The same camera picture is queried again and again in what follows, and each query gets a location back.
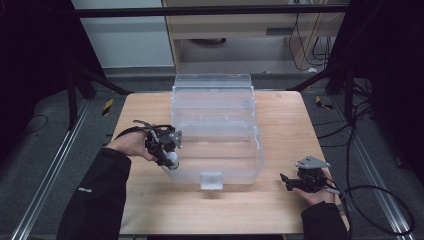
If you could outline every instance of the person's left hand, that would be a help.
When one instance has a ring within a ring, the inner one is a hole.
[[[140,156],[147,161],[156,161],[157,159],[146,149],[146,137],[146,132],[131,132],[113,140],[106,147],[115,149],[127,156]]]

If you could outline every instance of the white wall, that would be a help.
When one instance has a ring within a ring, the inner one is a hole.
[[[76,9],[162,7],[160,0],[72,0]],[[103,68],[174,66],[164,17],[81,19]]]

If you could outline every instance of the transparent drawer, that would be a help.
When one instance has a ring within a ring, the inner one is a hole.
[[[264,156],[250,75],[177,75],[171,124],[183,131],[179,168],[163,168],[173,182],[202,189],[255,182]]]

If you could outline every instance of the human hand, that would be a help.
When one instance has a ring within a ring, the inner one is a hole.
[[[332,184],[331,180],[331,176],[330,173],[322,170],[324,172],[324,175],[327,179],[327,183],[328,184]],[[334,196],[333,193],[330,193],[327,191],[327,189],[321,189],[320,191],[316,192],[316,193],[307,193],[299,188],[293,188],[292,190],[293,192],[295,192],[297,195],[299,195],[300,197],[304,198],[306,201],[308,201],[309,205],[315,205],[321,202],[326,202],[326,203],[335,203],[336,202],[336,198]]]
[[[146,132],[131,132],[113,140],[106,147],[117,150],[127,156],[140,156],[147,161],[156,161],[157,159],[146,149],[146,137]]]

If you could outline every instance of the floor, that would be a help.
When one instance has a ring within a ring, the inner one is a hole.
[[[318,45],[317,53],[322,51]],[[225,43],[214,41],[185,41],[181,68],[178,73],[249,73],[257,90],[284,90],[307,80],[314,71],[298,70],[290,60],[290,52],[281,38],[269,39],[227,39]],[[317,64],[323,60],[313,59]],[[111,78],[115,84],[134,91],[169,91],[175,76]],[[358,82],[372,88],[366,80]],[[357,120],[357,135],[349,149],[344,143],[349,139],[351,128],[341,129],[343,118],[343,92],[327,96],[323,91],[326,81],[322,80],[302,92],[305,105],[324,153],[332,166],[334,179],[341,189],[347,188],[346,173],[350,185],[379,185],[389,189],[409,207],[415,218],[413,234],[396,237],[384,233],[361,217],[357,210],[350,211],[353,239],[424,239],[424,212],[422,211],[424,188],[409,169],[396,166],[396,160],[385,135],[372,118],[372,111]],[[10,239],[19,230],[29,239],[54,239],[61,213],[73,189],[79,183],[90,159],[99,147],[110,141],[125,96],[95,84],[98,90],[93,100],[79,99],[79,109],[84,121],[74,136],[67,132],[67,92],[60,92],[42,100],[35,109],[35,117],[28,124],[21,143],[10,155],[8,168],[0,175],[0,239]],[[107,116],[103,116],[105,103],[114,103]],[[355,96],[354,104],[359,106],[365,99]],[[62,143],[71,141],[70,149],[62,149]],[[54,165],[57,152],[63,161]],[[43,181],[51,167],[58,169],[51,174],[52,181]],[[44,186],[45,192],[37,192]],[[388,195],[370,189],[354,192],[354,199],[366,216],[378,225],[392,230],[392,227],[407,222],[411,226],[408,213],[391,200]],[[287,239],[302,239],[302,235],[289,235]]]

